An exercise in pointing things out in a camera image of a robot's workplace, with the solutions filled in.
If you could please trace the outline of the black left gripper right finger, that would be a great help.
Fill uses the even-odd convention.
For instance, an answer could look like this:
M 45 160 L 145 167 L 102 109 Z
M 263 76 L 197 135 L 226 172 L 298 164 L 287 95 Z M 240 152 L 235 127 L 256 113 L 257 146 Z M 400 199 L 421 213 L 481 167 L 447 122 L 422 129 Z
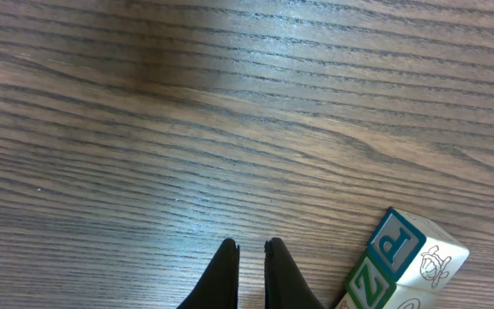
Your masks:
M 323 309 L 282 239 L 268 240 L 264 251 L 266 309 Z

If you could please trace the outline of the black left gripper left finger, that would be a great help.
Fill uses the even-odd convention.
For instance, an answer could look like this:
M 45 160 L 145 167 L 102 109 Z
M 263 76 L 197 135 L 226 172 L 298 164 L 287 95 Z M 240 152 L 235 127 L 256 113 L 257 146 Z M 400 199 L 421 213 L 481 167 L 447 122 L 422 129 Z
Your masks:
M 190 294 L 177 309 L 237 309 L 240 247 L 224 239 Z

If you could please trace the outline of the red M letter block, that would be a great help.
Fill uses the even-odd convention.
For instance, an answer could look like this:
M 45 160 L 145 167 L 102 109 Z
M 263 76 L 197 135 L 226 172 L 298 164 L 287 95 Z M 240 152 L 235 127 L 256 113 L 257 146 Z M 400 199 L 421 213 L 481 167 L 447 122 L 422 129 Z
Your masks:
M 346 294 L 335 309 L 428 309 L 438 295 L 397 284 L 365 251 L 346 280 Z

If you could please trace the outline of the blue-sided picture block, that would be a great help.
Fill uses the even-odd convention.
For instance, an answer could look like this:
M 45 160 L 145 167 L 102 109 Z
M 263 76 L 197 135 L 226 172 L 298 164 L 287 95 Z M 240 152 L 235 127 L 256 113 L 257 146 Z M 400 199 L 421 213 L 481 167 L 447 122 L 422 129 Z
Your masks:
M 436 293 L 469 256 L 469 250 L 434 221 L 390 208 L 368 241 L 368 250 L 399 285 Z

